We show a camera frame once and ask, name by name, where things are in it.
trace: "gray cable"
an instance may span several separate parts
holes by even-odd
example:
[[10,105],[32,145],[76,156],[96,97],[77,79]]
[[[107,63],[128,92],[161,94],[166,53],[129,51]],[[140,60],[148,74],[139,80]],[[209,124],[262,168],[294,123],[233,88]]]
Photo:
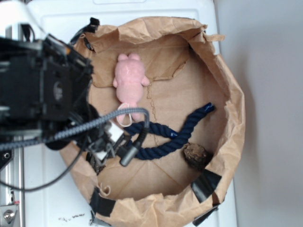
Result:
[[56,141],[56,140],[62,140],[64,138],[82,133],[84,131],[88,131],[88,130],[93,129],[93,128],[96,128],[99,125],[101,125],[101,124],[103,124],[103,123],[109,121],[110,119],[113,119],[113,118],[115,118],[119,115],[129,114],[129,113],[130,114],[132,114],[132,113],[142,113],[142,114],[144,114],[144,127],[149,128],[150,118],[149,118],[149,113],[146,109],[144,109],[144,108],[126,108],[126,109],[120,109],[120,110],[110,112],[110,113],[108,113],[104,116],[101,116],[101,117],[99,117],[95,120],[84,123],[82,125],[75,126],[71,129],[60,131],[60,132],[58,132],[54,135],[53,139],[41,139],[41,140],[32,139],[32,140],[1,143],[0,144],[0,151],[12,150],[12,149],[20,148],[20,147],[33,146],[33,145],[40,144],[40,143],[49,143],[49,142],[53,142],[53,141]]

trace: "cardboard bottom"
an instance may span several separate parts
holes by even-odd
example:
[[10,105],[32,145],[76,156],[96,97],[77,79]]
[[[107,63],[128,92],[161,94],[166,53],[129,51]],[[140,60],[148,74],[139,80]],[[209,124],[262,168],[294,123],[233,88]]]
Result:
[[[113,87],[92,86],[89,100],[100,114],[116,110],[120,105]],[[227,124],[226,101],[227,97],[205,63],[194,51],[190,51],[183,70],[173,79],[151,81],[144,88],[144,97],[138,105],[149,110],[152,122],[180,131],[190,113],[209,102],[213,103],[215,110],[198,123],[189,142],[202,145],[215,155]],[[143,147],[155,147],[167,141],[149,134]],[[176,195],[200,175],[187,164],[182,149],[152,161],[134,158],[127,167],[121,166],[119,160],[119,157],[108,160],[106,168],[98,175],[102,187],[110,188],[107,197],[115,200],[139,200],[157,193]]]

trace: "screw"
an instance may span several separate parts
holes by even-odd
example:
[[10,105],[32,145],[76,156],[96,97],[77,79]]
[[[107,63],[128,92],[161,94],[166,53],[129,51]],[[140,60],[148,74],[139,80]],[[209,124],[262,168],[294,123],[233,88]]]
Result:
[[15,213],[12,210],[5,211],[3,216],[8,224],[10,224],[15,219]]
[[5,154],[3,154],[3,156],[5,157],[5,158],[9,158],[9,153],[5,153]]

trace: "brown paper bag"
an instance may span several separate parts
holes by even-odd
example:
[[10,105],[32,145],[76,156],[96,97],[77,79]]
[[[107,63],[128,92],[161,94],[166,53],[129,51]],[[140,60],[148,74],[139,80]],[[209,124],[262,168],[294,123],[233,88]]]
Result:
[[[188,18],[144,17],[99,26],[75,44],[92,60],[89,101],[100,114],[120,105],[112,87],[114,68],[118,54],[131,52],[140,55],[151,81],[138,105],[150,111],[152,122],[179,131],[195,109],[215,105],[189,139],[214,155],[202,173],[187,164],[182,149],[151,161],[134,158],[127,167],[116,157],[98,176],[81,158],[71,174],[97,219],[115,227],[182,227],[223,202],[244,143],[244,95],[222,56],[214,54],[212,41],[223,37],[206,35],[205,29]],[[149,134],[143,147],[166,141]],[[70,144],[61,151],[66,164],[78,149]]]

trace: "white surface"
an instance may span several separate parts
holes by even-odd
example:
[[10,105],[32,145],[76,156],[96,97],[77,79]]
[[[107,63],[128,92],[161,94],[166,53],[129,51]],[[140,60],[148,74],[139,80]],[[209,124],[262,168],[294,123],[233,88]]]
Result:
[[[189,17],[208,24],[208,34],[216,34],[214,3],[211,0],[131,0],[99,1],[83,0],[35,0],[29,7],[36,13],[37,20],[55,37],[69,42],[71,37],[89,23],[90,17],[98,18],[102,25],[121,25],[137,17],[174,16]],[[60,155],[44,146],[25,151],[26,187],[48,182],[64,169]],[[26,226],[84,227],[89,226],[90,206],[83,199],[68,174],[54,186],[40,192],[26,194]],[[201,227],[236,227],[233,186],[228,190],[225,202]]]
[[239,227],[303,226],[303,1],[216,0],[221,53],[246,95]]
[[0,36],[5,37],[5,29],[17,24],[31,24],[37,29],[38,24],[25,4],[20,1],[0,2]]
[[[146,16],[188,17],[210,25],[206,29],[207,34],[217,34],[214,3],[211,0],[95,0],[94,2],[103,4],[94,4],[91,0],[34,0],[28,5],[45,31],[66,43],[70,41],[71,35],[89,24],[91,17],[99,19],[101,25],[115,26]],[[214,45],[219,50],[218,43],[215,42]]]

